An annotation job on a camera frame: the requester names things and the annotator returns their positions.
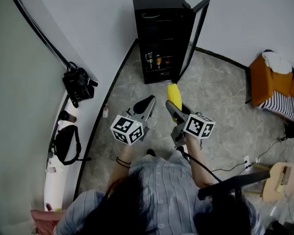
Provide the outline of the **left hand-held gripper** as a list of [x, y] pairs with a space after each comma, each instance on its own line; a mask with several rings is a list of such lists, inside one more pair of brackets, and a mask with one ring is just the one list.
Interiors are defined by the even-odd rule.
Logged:
[[150, 95], [136, 102], [133, 108], [117, 115], [110, 130], [115, 140], [127, 145], [143, 141], [149, 128], [148, 119], [152, 116], [156, 105], [156, 97]]

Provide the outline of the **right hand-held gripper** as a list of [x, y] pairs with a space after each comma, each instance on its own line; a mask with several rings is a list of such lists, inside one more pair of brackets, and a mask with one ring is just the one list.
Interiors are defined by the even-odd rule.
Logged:
[[182, 110], [179, 110], [171, 101], [167, 100], [166, 108], [173, 121], [177, 123], [177, 126], [174, 127], [171, 133], [175, 146], [184, 145], [185, 134], [189, 134], [198, 140], [210, 137], [216, 124], [211, 119], [194, 114], [194, 111], [184, 103], [182, 104]]

